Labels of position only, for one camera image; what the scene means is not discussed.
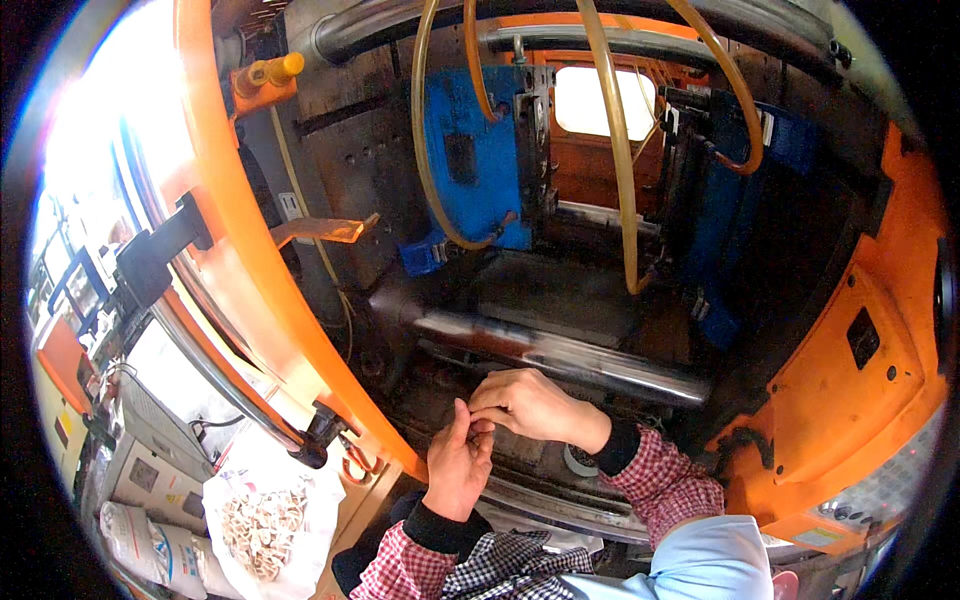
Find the person's left hand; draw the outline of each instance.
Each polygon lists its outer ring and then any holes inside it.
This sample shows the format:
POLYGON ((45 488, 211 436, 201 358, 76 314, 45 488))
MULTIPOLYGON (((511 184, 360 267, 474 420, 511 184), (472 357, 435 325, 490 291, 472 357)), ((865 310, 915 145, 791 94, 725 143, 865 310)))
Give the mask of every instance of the person's left hand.
POLYGON ((430 486, 422 502, 437 515, 463 523, 487 486, 493 433, 479 432, 468 440, 470 411, 460 398, 454 400, 454 410, 453 422, 434 436, 427 452, 430 486))

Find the red checkered sleeve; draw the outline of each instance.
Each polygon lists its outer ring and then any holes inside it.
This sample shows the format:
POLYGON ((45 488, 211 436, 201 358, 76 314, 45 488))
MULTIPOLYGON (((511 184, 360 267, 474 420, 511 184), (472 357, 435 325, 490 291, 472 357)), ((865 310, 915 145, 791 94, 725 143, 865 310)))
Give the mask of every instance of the red checkered sleeve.
POLYGON ((444 579, 453 571, 456 554, 428 550, 403 531, 403 521, 384 534, 370 566, 360 574, 352 600, 440 598, 444 579))
POLYGON ((650 545, 655 549, 663 535, 680 521, 724 513, 720 484, 702 466, 691 463, 675 445, 665 442, 657 431, 639 425, 627 430, 614 427, 611 438, 597 454, 603 471, 600 476, 627 497, 647 526, 650 545), (623 459, 612 457, 613 453, 629 456, 627 449, 632 447, 636 453, 625 467, 623 459))

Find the small container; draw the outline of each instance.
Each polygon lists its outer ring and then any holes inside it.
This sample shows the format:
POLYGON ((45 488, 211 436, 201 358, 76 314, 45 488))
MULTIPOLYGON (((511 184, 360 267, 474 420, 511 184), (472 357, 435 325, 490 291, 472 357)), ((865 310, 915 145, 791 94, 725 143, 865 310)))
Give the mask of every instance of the small container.
POLYGON ((600 469, 593 457, 575 445, 564 445, 564 462, 570 470, 581 477, 596 477, 600 474, 600 469))

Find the warning label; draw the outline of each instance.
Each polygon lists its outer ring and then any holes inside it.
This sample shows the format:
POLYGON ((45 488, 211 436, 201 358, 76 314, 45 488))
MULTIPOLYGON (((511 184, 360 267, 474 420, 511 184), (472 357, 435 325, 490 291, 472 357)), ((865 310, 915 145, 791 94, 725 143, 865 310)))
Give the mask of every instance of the warning label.
POLYGON ((808 546, 813 546, 815 548, 820 548, 822 546, 829 546, 835 541, 840 541, 843 539, 843 536, 840 534, 835 534, 832 531, 827 531, 820 527, 814 527, 809 531, 804 531, 798 536, 794 536, 793 540, 798 541, 799 543, 805 543, 808 546))

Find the yellow fitting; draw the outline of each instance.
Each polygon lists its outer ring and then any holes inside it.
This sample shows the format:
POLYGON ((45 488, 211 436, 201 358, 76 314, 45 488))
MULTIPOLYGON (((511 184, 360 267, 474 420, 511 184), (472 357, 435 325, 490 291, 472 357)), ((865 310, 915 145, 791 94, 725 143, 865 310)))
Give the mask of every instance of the yellow fitting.
POLYGON ((251 98, 256 95, 267 82, 268 63, 265 60, 256 60, 253 64, 237 72, 233 78, 233 89, 238 96, 251 98))
POLYGON ((285 57, 267 62, 267 77, 270 83, 277 87, 284 87, 290 80, 297 77, 303 70, 303 55, 291 52, 285 57))

